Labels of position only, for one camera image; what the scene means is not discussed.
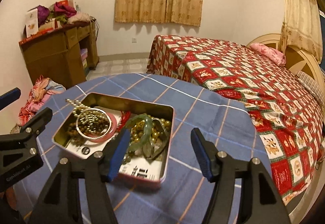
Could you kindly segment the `cream wooden headboard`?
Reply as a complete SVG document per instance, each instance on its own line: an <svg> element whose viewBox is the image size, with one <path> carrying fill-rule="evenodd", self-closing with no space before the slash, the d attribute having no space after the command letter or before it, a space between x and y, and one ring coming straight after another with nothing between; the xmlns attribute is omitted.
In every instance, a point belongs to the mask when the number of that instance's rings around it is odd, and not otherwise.
<svg viewBox="0 0 325 224"><path fill-rule="evenodd" d="M281 34L266 34L255 38L246 46L248 47L253 43L261 43L265 46L280 50L280 39ZM298 71L305 72L318 83L321 90L324 90L324 76L318 62L312 54L300 50L295 46L288 46L285 51L285 56L286 69L292 73Z"/></svg>

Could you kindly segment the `pile of clothes on floor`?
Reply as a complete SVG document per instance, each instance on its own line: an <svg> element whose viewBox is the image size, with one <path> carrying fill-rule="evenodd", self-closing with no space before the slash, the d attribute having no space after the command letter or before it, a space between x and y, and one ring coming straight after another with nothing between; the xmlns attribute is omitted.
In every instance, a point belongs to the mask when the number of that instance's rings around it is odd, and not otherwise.
<svg viewBox="0 0 325 224"><path fill-rule="evenodd" d="M51 78L39 76L29 92L26 104L20 109L18 123L12 128L10 134L19 133L21 127L37 114L52 95L61 94L65 91L66 88L63 85L54 82Z"/></svg>

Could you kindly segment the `beige curtain right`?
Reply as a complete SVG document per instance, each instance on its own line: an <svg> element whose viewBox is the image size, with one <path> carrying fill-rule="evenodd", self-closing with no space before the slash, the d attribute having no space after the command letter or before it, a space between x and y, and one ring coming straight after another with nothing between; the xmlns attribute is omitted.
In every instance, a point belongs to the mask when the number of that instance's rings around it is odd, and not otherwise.
<svg viewBox="0 0 325 224"><path fill-rule="evenodd" d="M289 46L309 52L318 63L323 58L320 11L317 0L284 0L280 49Z"/></svg>

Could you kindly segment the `red patterned bedspread bed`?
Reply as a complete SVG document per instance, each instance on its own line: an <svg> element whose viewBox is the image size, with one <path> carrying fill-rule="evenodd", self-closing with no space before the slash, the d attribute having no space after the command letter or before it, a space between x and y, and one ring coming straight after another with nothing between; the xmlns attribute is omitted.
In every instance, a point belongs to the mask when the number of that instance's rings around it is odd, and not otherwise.
<svg viewBox="0 0 325 224"><path fill-rule="evenodd" d="M154 37L148 71L242 102L285 204L310 185L323 142L323 110L292 72L238 43L177 35Z"/></svg>

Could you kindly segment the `white product box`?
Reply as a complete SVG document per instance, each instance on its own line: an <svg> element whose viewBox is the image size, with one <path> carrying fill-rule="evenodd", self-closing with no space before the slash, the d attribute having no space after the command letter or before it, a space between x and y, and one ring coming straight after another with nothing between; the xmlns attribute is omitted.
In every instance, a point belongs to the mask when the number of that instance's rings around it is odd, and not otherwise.
<svg viewBox="0 0 325 224"><path fill-rule="evenodd" d="M39 31L37 8L31 9L25 16L26 36L30 37Z"/></svg>

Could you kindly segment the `pink folded cloth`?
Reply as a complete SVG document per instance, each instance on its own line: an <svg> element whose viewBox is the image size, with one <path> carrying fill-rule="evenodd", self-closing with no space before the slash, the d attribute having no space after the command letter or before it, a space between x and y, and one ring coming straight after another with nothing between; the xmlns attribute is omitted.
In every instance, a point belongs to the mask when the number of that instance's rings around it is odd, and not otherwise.
<svg viewBox="0 0 325 224"><path fill-rule="evenodd" d="M78 12L68 19L69 24L80 23L80 22L88 23L90 21L91 21L90 15L83 12Z"/></svg>

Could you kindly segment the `silver metal bangle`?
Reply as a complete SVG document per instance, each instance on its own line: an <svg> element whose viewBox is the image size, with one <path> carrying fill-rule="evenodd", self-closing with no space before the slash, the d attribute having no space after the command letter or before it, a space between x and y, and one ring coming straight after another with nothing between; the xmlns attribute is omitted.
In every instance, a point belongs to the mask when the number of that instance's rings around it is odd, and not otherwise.
<svg viewBox="0 0 325 224"><path fill-rule="evenodd" d="M98 108L86 108L77 114L76 130L87 140L101 140L112 128L108 114Z"/></svg>

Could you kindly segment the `pink jade bangle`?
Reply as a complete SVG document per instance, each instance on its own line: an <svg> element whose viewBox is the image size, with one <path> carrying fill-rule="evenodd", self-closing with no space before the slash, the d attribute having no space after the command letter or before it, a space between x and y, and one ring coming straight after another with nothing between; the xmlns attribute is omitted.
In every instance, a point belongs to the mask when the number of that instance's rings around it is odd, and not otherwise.
<svg viewBox="0 0 325 224"><path fill-rule="evenodd" d="M109 140L114 135L116 129L117 121L115 116L106 112L91 123L90 128L86 129L85 135L90 138L90 141L100 143Z"/></svg>

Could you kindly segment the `magenta cloth bundle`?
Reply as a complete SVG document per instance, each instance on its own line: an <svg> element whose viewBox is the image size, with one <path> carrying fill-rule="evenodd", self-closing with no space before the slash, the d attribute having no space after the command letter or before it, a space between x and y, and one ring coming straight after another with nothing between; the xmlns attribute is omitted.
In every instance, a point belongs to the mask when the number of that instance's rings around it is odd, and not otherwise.
<svg viewBox="0 0 325 224"><path fill-rule="evenodd" d="M69 5L65 5L59 2L56 2L53 6L53 11L55 13L56 16L65 16L67 18L70 18L74 15L76 15L77 11L69 6Z"/></svg>

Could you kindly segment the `flat red box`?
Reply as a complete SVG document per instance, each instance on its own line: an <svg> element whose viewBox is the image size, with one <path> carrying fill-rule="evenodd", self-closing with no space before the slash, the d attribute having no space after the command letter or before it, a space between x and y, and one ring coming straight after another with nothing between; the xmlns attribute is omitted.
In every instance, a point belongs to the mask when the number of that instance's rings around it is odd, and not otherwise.
<svg viewBox="0 0 325 224"><path fill-rule="evenodd" d="M31 35L30 37L27 37L27 38L24 38L23 40L21 40L19 42L19 45L21 46L21 45L23 45L23 44L25 44L25 43L27 43L27 42L29 42L31 40L34 40L34 39L36 39L38 37L41 37L41 36L43 36L45 34L48 34L49 32L52 32L53 30L54 30L54 28L52 28L52 27L51 28L48 28L48 29L41 30L41 31L39 31L36 34Z"/></svg>

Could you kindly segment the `red string tassel charm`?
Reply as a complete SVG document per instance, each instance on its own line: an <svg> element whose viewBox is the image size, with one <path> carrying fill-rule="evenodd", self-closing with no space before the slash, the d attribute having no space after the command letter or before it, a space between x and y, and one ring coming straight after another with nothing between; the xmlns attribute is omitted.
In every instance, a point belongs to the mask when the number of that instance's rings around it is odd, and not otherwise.
<svg viewBox="0 0 325 224"><path fill-rule="evenodd" d="M130 119L131 112L130 111L121 111L121 119L117 126L117 131L120 132L121 129L125 126L127 121Z"/></svg>

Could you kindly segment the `green jade bangle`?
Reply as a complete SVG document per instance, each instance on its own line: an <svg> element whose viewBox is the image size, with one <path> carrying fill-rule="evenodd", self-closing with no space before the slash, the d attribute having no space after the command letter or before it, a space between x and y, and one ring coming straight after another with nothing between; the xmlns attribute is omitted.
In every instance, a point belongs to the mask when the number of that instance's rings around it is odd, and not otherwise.
<svg viewBox="0 0 325 224"><path fill-rule="evenodd" d="M153 128L152 118L147 114L139 114L129 119L124 128L131 132L131 140L128 147L128 152L135 152L138 149L142 149L148 144Z"/></svg>

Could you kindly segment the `blue plaid tablecloth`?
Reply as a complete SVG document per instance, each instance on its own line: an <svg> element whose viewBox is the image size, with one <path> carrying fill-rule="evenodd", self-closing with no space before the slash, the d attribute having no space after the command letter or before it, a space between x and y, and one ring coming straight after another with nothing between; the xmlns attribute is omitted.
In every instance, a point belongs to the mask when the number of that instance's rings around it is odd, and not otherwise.
<svg viewBox="0 0 325 224"><path fill-rule="evenodd" d="M82 100L96 92L170 105L174 109L173 136L167 176L157 191L127 187L120 181L107 190L119 223L201 223L213 191L203 176L191 146L190 133L199 128L204 137L235 159L258 157L270 167L260 137L245 117L243 104L200 86L149 74L120 74L99 77L52 96L46 106L53 118L38 137L43 166L14 187L18 210L27 217L39 193L66 151L52 142L59 126L72 111L66 99Z"/></svg>

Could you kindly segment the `striped grey pillow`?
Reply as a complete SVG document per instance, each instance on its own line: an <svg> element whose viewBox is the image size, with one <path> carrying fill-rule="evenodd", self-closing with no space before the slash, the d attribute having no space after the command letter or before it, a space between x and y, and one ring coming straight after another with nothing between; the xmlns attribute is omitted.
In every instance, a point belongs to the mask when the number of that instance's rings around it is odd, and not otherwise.
<svg viewBox="0 0 325 224"><path fill-rule="evenodd" d="M309 91L309 93L316 99L320 106L324 107L324 92L316 81L308 74L302 71L296 72L298 82Z"/></svg>

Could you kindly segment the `purple cloth bundle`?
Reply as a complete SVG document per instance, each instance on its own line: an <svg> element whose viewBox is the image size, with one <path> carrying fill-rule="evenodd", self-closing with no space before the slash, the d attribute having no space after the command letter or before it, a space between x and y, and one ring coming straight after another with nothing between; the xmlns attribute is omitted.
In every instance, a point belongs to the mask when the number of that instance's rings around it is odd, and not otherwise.
<svg viewBox="0 0 325 224"><path fill-rule="evenodd" d="M50 10L49 8L42 5L38 5L36 8L37 8L38 26L41 26L47 21L47 18L49 17L50 14Z"/></svg>

